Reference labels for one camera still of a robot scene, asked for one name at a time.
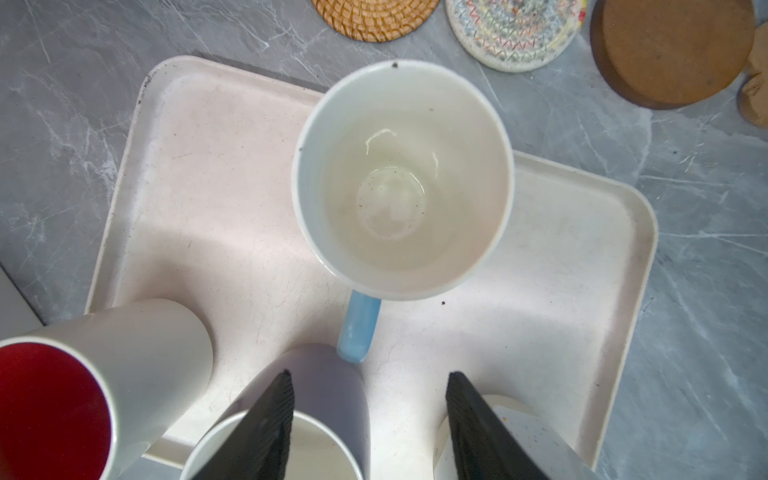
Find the light blue mug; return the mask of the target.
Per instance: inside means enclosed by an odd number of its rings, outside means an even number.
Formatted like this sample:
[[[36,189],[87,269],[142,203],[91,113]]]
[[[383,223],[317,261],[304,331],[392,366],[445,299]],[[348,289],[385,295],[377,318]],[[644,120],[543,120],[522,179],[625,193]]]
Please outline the light blue mug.
[[[490,256],[512,211],[515,160],[500,115],[469,80],[390,60],[319,101],[291,190],[311,249],[351,289],[337,351],[359,363],[383,301],[442,294]]]

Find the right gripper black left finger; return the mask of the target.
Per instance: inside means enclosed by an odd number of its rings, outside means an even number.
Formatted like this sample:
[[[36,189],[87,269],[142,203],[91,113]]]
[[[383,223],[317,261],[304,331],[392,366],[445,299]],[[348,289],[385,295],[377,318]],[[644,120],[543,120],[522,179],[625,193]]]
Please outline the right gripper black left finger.
[[[295,397],[289,371],[279,373],[196,479],[285,477]]]

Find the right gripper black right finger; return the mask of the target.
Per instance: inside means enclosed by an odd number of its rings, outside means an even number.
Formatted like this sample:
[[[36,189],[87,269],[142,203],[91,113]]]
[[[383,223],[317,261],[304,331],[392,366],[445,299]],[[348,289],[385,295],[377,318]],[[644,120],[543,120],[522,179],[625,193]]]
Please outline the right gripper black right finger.
[[[449,374],[446,403],[454,463],[460,479],[545,479],[460,371]]]

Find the large white mug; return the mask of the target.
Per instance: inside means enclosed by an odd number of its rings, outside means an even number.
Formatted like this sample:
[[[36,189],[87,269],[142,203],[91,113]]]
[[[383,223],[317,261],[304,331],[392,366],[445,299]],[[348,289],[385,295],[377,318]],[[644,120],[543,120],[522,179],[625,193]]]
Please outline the large white mug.
[[[581,457],[530,407],[502,395],[486,394],[482,398],[522,450],[550,479],[597,479]],[[435,479],[458,478],[448,418],[443,420],[437,432],[433,476]]]

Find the tan woven rattan coaster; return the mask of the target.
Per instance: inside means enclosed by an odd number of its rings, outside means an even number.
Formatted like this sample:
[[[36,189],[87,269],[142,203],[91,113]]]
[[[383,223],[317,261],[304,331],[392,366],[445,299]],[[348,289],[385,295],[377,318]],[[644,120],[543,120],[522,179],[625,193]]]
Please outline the tan woven rattan coaster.
[[[313,0],[322,19],[336,32],[357,41],[383,43],[419,28],[438,0]]]

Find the paw print cork coaster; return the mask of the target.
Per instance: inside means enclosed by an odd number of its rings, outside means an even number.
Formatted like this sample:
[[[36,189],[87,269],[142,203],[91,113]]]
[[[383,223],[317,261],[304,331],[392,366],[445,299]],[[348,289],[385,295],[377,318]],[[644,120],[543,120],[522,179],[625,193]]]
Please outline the paw print cork coaster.
[[[751,124],[767,127],[767,23],[755,30],[744,71],[747,80],[737,95],[739,113]]]

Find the round dark cork coaster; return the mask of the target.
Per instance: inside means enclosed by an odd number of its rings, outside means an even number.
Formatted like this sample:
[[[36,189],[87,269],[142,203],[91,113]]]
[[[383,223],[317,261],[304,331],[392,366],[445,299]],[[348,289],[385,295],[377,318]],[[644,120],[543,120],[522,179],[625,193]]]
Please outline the round dark cork coaster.
[[[756,30],[751,1],[598,1],[590,44],[607,84],[666,110],[705,100],[741,73]]]

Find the white woven round coaster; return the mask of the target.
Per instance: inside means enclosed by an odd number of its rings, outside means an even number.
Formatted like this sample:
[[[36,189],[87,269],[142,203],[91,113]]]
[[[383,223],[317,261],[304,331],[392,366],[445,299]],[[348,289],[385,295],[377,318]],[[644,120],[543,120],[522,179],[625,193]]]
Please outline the white woven round coaster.
[[[586,0],[447,0],[462,47],[492,69],[522,73],[559,57],[579,34]]]

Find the red inside white mug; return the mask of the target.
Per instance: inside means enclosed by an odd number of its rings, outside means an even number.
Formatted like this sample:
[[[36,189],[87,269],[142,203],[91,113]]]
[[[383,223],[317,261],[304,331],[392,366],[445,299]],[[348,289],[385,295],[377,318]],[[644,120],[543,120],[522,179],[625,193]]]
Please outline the red inside white mug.
[[[1,343],[1,476],[114,479],[205,390],[213,347],[185,306],[150,299]]]

